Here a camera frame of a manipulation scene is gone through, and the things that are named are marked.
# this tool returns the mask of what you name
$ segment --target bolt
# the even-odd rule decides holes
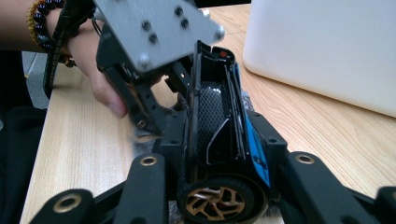
[[[128,65],[127,63],[124,63],[124,64],[122,65],[122,67],[123,67],[123,69],[124,69],[126,75],[127,75],[128,77],[132,77],[132,73],[131,73],[131,71],[130,71],[130,69],[129,69],[129,65]]]
[[[144,128],[144,127],[146,126],[146,122],[145,122],[144,120],[140,120],[140,121],[136,124],[136,126],[137,126],[138,128]]]
[[[143,68],[146,69],[149,66],[149,56],[146,53],[140,54],[138,64]]]
[[[149,42],[155,44],[158,40],[158,36],[155,33],[152,33],[148,37]]]
[[[103,15],[102,11],[99,10],[98,7],[95,9],[95,12],[93,13],[93,16],[99,21],[104,21],[105,20],[105,16]]]
[[[178,15],[178,16],[183,15],[183,8],[181,6],[177,6],[175,8],[175,14]]]
[[[210,11],[209,11],[209,9],[200,9],[201,10],[201,12],[202,12],[202,14],[205,16],[205,17],[207,17],[207,18],[210,18]]]
[[[224,27],[219,26],[218,30],[216,31],[216,39],[221,40],[225,36],[225,30]]]
[[[151,23],[149,21],[143,21],[142,27],[145,31],[149,31],[151,29]]]
[[[189,26],[189,20],[187,20],[187,18],[183,18],[183,20],[181,20],[181,27],[183,28],[187,28]]]

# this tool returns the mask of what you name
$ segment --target wooden desk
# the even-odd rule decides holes
[[[210,10],[226,29],[219,45],[240,62],[243,89],[290,151],[319,156],[344,185],[371,197],[381,186],[396,185],[396,118],[250,73],[242,61],[249,5]],[[159,101],[172,104],[164,95]],[[63,190],[89,189],[96,196],[123,181],[137,155],[132,139],[130,121],[98,104],[77,69],[60,66],[21,223]]]

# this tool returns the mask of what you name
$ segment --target wheel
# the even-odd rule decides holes
[[[233,223],[241,221],[254,205],[248,184],[231,177],[210,178],[180,189],[177,206],[196,223]]]

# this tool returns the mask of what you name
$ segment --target metal bracket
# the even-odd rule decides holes
[[[213,44],[224,28],[182,0],[94,0],[98,13],[138,73],[194,52],[197,40]]]

